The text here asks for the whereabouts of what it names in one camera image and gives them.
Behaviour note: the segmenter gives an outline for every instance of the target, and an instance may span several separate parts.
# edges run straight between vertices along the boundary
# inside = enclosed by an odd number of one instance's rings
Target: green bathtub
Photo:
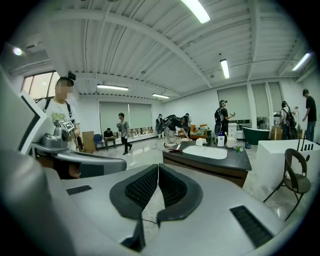
[[[267,129],[253,129],[242,126],[245,140],[251,145],[258,145],[259,141],[269,140],[270,130]]]

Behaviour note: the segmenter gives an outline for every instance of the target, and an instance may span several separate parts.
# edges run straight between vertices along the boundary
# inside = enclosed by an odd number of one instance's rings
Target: wicker chair
[[[301,164],[302,174],[295,173],[292,170],[291,168],[292,156],[297,158],[299,163]],[[294,212],[294,210],[297,208],[303,195],[310,190],[311,184],[307,178],[307,161],[305,160],[305,158],[298,151],[292,148],[289,148],[285,151],[284,157],[285,157],[285,164],[284,164],[283,178],[279,183],[279,185],[275,188],[275,190],[263,202],[267,201],[272,196],[272,194],[275,191],[277,191],[281,186],[285,186],[288,189],[290,189],[292,192],[294,192],[294,195],[297,199],[297,203],[292,209],[292,211],[289,213],[289,215],[286,217],[285,219],[286,221],[290,217],[290,215]],[[290,178],[286,177],[286,172],[289,173]]]

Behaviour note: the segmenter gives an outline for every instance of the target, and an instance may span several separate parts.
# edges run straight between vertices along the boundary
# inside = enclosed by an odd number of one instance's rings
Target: sink
[[[184,153],[212,159],[225,159],[228,151],[224,148],[216,148],[209,146],[188,146],[183,150]]]

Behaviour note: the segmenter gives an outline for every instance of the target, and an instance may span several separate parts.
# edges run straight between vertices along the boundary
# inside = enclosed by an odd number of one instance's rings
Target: black cap
[[[227,103],[228,101],[227,100],[220,100],[220,106],[221,106],[221,104],[223,104],[223,103]]]

